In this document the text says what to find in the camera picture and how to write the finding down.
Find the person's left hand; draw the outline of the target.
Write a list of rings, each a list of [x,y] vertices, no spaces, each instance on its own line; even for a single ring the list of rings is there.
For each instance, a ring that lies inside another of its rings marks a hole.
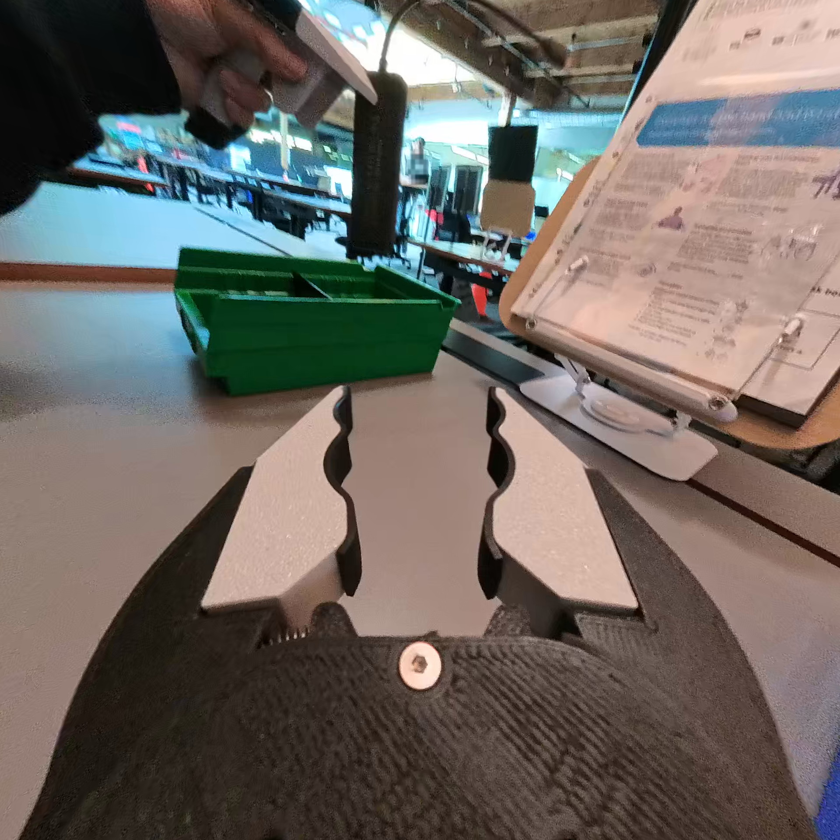
[[[154,28],[170,62],[185,109],[200,101],[216,60],[244,49],[257,55],[269,74],[297,82],[305,61],[293,54],[275,29],[230,1],[147,1]]]

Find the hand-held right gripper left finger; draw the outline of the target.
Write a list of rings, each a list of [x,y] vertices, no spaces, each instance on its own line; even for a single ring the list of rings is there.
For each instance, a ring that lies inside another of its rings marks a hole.
[[[266,608],[314,623],[361,582],[352,469],[352,394],[331,390],[254,463],[201,601],[206,614]]]

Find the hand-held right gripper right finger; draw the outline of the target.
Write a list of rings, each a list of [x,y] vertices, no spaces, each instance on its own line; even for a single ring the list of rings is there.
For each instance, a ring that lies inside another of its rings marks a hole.
[[[489,389],[487,472],[495,485],[479,538],[488,599],[522,609],[537,636],[579,616],[638,619],[638,599],[585,465],[504,389]]]

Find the black panel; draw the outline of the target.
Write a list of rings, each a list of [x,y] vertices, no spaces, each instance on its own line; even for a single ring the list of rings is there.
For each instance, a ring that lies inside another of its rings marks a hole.
[[[531,183],[536,163],[539,126],[488,127],[488,180]]]

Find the person's left forearm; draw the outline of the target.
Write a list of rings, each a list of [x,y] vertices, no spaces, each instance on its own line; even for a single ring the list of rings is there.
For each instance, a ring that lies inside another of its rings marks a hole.
[[[102,141],[104,114],[178,113],[174,71],[142,1],[1,2],[1,212]]]

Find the wooden edged work table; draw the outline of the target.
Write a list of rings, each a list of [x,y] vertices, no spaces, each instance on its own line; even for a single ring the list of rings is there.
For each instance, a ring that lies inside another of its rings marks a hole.
[[[436,272],[451,274],[455,270],[473,267],[479,273],[491,276],[510,277],[520,264],[520,260],[510,255],[500,258],[497,253],[485,251],[479,245],[441,242],[408,238],[408,245],[413,245],[423,252],[423,264],[434,268]]]

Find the black metal post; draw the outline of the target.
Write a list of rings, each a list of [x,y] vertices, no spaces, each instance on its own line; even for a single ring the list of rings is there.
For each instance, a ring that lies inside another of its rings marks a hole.
[[[622,121],[631,111],[648,80],[657,69],[696,5],[697,1],[666,1],[663,5],[654,34],[648,44],[626,102]]]

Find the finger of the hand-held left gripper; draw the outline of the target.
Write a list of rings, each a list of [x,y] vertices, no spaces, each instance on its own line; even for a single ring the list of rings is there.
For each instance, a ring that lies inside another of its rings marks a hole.
[[[347,89],[371,105],[377,103],[368,72],[308,10],[272,7],[270,19],[289,50],[307,65],[306,75],[298,82],[273,80],[271,97],[281,112],[294,116],[304,127],[314,127]]]

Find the black usb hub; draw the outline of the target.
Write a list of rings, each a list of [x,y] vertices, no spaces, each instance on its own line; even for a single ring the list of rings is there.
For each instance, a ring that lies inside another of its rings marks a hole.
[[[353,113],[353,189],[346,224],[348,259],[395,253],[407,85],[386,70],[369,72],[376,104],[357,98]]]

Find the wooden document stand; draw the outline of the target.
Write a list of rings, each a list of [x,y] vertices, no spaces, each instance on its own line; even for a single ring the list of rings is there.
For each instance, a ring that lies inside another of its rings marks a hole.
[[[491,263],[503,264],[514,238],[523,239],[531,230],[536,194],[530,182],[488,178],[482,194],[479,228],[483,232],[482,251]],[[491,255],[492,235],[501,236],[500,247]]]

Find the blue header instruction sheet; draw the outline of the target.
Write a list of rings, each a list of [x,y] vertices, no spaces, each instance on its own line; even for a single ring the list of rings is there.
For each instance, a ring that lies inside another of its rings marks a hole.
[[[837,88],[664,101],[513,311],[724,391],[838,258]]]

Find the green plastic bin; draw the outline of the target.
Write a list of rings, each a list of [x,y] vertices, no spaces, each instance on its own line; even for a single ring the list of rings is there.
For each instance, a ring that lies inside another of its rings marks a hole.
[[[182,248],[175,307],[232,396],[430,373],[460,301],[385,266]]]

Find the instruction sheets on stand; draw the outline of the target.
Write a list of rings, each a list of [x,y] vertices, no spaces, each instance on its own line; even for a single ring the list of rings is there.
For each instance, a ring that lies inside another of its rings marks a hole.
[[[580,194],[585,188],[598,158],[594,158],[574,176],[539,235],[521,258],[518,268],[509,277],[500,298],[500,315],[507,329],[521,337],[526,335],[526,321],[515,314],[513,308],[520,296],[526,293],[529,282],[536,277],[541,259],[551,251],[552,243],[565,218],[575,208],[582,208]],[[627,457],[657,476],[675,481],[687,481],[706,467],[718,450],[714,443],[688,429],[677,429],[673,434],[656,434],[640,422],[664,421],[666,417],[649,412],[626,398],[599,385],[591,384],[595,397],[612,407],[629,411],[636,425],[629,430],[603,423],[600,416],[593,417],[584,409],[583,396],[578,393],[574,374],[561,369],[555,374],[527,381],[520,385],[520,393],[545,411],[588,434],[596,441]],[[742,410],[738,420],[730,425],[725,435],[743,444],[760,449],[780,450],[784,453],[819,448],[837,444],[839,435],[838,384],[827,393],[806,422],[793,429],[766,416]]]

